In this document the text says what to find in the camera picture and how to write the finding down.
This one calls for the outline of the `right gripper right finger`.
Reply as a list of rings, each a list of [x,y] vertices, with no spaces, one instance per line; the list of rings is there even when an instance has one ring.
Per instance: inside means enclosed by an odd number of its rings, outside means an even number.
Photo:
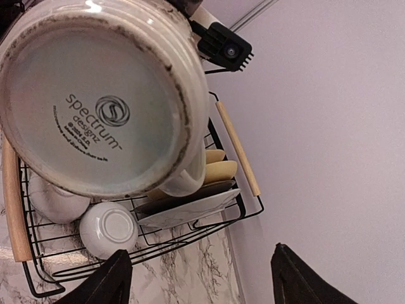
[[[323,280],[286,244],[276,245],[271,258],[271,273],[276,304],[354,303]]]

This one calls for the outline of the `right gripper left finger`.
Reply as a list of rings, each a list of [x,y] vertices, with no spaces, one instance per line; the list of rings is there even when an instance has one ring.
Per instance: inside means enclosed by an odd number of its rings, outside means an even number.
[[[59,304],[127,304],[130,299],[132,264],[128,251],[118,250]]]

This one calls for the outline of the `white bowl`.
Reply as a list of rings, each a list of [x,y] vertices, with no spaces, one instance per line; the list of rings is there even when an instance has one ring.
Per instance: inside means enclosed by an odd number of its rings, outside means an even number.
[[[86,211],[79,223],[79,233],[92,256],[107,260],[118,250],[132,250],[139,237],[139,228],[127,208],[105,201]]]
[[[33,173],[28,182],[28,195],[34,209],[56,224],[68,224],[80,218],[91,199],[64,191]]]

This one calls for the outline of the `black wire dish rack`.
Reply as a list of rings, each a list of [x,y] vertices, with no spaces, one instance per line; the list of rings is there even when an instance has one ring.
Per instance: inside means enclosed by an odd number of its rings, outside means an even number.
[[[78,238],[77,220],[60,227],[60,232],[51,237],[45,235],[56,224],[41,220],[34,210],[28,197],[28,166],[21,160],[18,165],[22,210],[33,258],[31,263],[22,263],[29,289],[36,298],[64,295],[67,285],[88,278],[103,261],[93,257],[84,248]],[[206,240],[212,234],[217,235],[236,222],[259,215],[265,209],[259,191],[254,190],[251,198],[254,203],[246,205],[243,194],[239,193],[216,213],[202,213],[185,220],[173,220],[168,226],[140,226],[139,241],[129,252],[132,264],[138,265],[165,257],[200,240]],[[30,264],[34,266],[34,270],[29,269]]]

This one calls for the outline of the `red teal floral plate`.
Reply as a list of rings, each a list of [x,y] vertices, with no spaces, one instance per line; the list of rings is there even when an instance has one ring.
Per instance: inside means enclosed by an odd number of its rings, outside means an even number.
[[[148,215],[139,219],[137,223],[144,227],[159,229],[169,229],[187,224],[224,211],[240,192],[239,188],[231,189],[154,215]]]

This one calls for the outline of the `plain cream yellow plate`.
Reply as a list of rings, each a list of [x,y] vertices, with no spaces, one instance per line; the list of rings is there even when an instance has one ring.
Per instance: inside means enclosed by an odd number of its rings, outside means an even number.
[[[206,165],[206,176],[203,184],[230,181],[235,177],[237,169],[238,164],[233,160],[209,163]]]

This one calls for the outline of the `cream gold rimmed plate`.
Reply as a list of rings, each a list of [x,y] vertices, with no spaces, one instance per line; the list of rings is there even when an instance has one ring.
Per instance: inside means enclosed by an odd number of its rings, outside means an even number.
[[[225,159],[226,153],[222,149],[206,149],[206,163],[221,162]]]

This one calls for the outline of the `patterned mug yellow inside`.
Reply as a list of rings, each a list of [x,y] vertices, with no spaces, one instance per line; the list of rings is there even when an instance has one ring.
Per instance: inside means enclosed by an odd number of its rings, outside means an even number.
[[[42,1],[1,41],[1,129],[39,176],[119,198],[196,192],[208,85],[167,1]]]

